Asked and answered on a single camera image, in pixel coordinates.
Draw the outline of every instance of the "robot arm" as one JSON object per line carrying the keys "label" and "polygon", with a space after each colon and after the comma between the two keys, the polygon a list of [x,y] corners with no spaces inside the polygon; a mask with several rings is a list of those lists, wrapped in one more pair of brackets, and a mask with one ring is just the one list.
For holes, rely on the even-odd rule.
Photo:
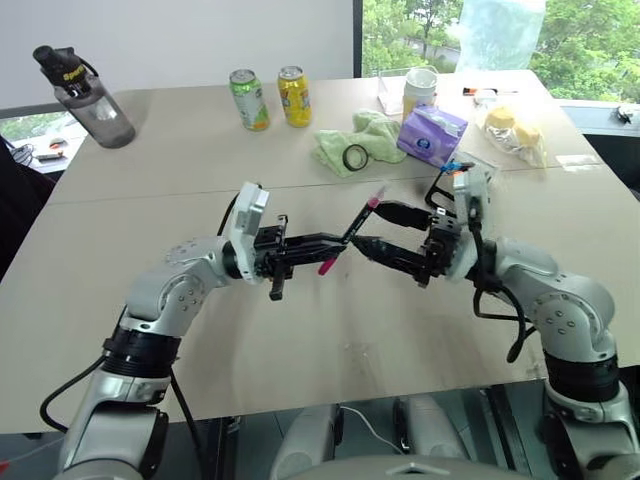
{"label": "robot arm", "polygon": [[[353,244],[369,259],[409,273],[421,286],[440,275],[453,281],[467,278],[477,288],[476,315],[518,318],[482,314],[480,297],[486,292],[516,307],[523,325],[533,324],[514,347],[521,348],[534,329],[540,332],[553,417],[548,423],[555,422],[550,454],[558,444],[566,448],[569,443],[575,464],[573,471],[560,473],[588,476],[612,457],[640,452],[628,393],[619,380],[615,340],[608,330],[614,313],[609,292],[590,278],[561,270],[539,248],[505,238],[482,241],[480,217],[487,211],[488,193],[481,172],[472,169],[455,177],[454,196],[457,218],[442,209],[433,214],[405,209],[401,215],[397,205],[392,215],[386,211],[391,209],[376,211],[392,223],[415,228],[418,219],[430,215],[429,227],[420,228],[428,230],[428,236],[418,253],[378,237],[356,237]],[[515,355],[508,361],[515,360],[519,348],[512,348]],[[599,438],[606,438],[606,444]],[[638,458],[634,462],[640,472]]]}
{"label": "robot arm", "polygon": [[296,265],[336,258],[340,237],[314,234],[285,239],[287,219],[259,228],[268,193],[245,184],[222,236],[174,247],[157,268],[133,283],[103,360],[92,374],[69,427],[56,479],[151,477],[161,459],[168,417],[155,407],[171,384],[181,338],[211,290],[233,279],[273,279],[270,296],[282,298]]}

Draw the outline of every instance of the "pink marker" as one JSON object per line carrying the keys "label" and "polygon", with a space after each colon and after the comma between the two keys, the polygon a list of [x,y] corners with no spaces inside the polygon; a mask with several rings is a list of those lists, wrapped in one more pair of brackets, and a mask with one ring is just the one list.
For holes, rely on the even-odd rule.
{"label": "pink marker", "polygon": [[[346,245],[351,241],[351,239],[355,236],[358,230],[360,230],[360,227],[362,227],[362,224],[364,223],[364,221],[369,217],[369,215],[371,215],[371,212],[373,212],[376,209],[376,207],[380,204],[380,202],[382,201],[382,198],[384,197],[384,192],[386,189],[387,189],[387,186],[383,185],[380,188],[380,190],[378,190],[375,193],[375,195],[373,195],[372,197],[369,198],[369,200],[367,200],[367,203],[365,204],[365,206],[362,207],[362,210],[360,210],[360,213],[358,213],[355,220],[351,222],[351,225],[349,225],[349,228],[347,228],[347,231],[342,236],[343,245]],[[331,269],[331,267],[333,267],[333,264],[336,263],[336,260],[338,260],[338,257],[330,258],[329,260],[326,260],[325,262],[323,262],[323,264],[320,265],[320,268],[318,269],[318,275],[325,275]]]}

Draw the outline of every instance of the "can label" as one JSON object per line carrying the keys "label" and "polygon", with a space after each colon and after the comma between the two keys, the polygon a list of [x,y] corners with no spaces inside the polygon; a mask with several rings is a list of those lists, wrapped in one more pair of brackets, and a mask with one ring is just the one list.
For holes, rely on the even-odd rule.
{"label": "can label", "polygon": [[242,124],[249,130],[264,130],[269,126],[269,112],[262,99],[262,88],[252,88],[248,92],[233,92]]}

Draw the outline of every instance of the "black bottle cap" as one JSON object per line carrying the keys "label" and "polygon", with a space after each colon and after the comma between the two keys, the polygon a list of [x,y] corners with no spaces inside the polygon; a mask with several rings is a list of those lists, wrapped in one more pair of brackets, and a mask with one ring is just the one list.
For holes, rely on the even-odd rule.
{"label": "black bottle cap", "polygon": [[87,69],[73,47],[51,48],[42,45],[33,51],[33,58],[42,66],[40,71],[56,86],[68,86],[84,82]]}

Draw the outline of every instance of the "purple tissue box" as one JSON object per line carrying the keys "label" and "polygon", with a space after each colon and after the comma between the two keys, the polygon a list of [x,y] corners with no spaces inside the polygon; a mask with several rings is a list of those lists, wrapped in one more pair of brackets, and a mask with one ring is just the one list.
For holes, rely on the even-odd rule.
{"label": "purple tissue box", "polygon": [[405,120],[397,146],[435,167],[442,167],[460,143],[468,122],[437,107],[420,106]]}

